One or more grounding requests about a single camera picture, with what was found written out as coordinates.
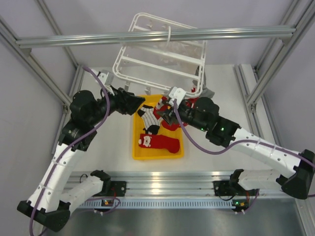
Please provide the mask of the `striped black white sock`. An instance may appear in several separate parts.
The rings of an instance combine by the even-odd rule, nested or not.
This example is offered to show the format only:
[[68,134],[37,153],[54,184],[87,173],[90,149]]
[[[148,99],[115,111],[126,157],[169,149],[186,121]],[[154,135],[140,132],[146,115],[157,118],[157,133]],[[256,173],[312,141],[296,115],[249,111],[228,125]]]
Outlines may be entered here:
[[137,114],[141,117],[144,122],[145,134],[157,135],[160,129],[160,121],[155,117],[154,108],[152,106],[143,105]]

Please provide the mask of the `white plastic clip hanger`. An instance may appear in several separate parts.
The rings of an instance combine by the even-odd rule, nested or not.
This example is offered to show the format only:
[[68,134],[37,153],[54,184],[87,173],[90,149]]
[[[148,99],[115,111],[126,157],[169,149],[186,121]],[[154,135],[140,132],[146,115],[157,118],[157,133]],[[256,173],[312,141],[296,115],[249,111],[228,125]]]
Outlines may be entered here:
[[[191,26],[158,17],[137,13],[129,31],[163,31],[192,29]],[[123,43],[112,70],[127,84],[134,83],[147,89],[169,91],[182,88],[187,97],[198,97],[202,92],[207,42],[171,41]]]

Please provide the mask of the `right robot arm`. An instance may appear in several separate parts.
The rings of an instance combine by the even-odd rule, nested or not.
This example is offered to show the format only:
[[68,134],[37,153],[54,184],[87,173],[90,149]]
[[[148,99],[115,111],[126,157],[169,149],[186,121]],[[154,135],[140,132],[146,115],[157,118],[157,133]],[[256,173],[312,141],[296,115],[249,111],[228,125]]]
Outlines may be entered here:
[[[205,153],[220,155],[235,150],[269,166],[268,170],[235,170],[229,179],[229,188],[235,195],[268,189],[283,191],[296,199],[308,198],[315,174],[315,154],[312,151],[291,151],[250,133],[239,124],[221,117],[218,105],[207,97],[194,103],[185,99],[179,105],[176,101],[162,99],[156,107],[156,114],[169,125],[180,125],[190,142]],[[223,150],[202,148],[189,135],[184,124],[205,132],[205,138]]]

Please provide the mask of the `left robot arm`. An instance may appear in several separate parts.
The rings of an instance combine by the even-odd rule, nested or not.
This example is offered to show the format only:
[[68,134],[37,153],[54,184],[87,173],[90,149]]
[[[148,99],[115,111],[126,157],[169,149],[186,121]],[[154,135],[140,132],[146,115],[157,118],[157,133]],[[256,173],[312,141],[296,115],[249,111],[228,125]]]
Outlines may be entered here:
[[76,187],[64,193],[64,187],[92,140],[97,129],[113,112],[133,115],[145,98],[122,88],[105,92],[95,99],[88,90],[77,92],[70,104],[70,120],[63,127],[51,163],[34,193],[19,202],[17,210],[54,232],[60,231],[71,214],[92,196],[106,196],[112,190],[111,177],[95,170]]

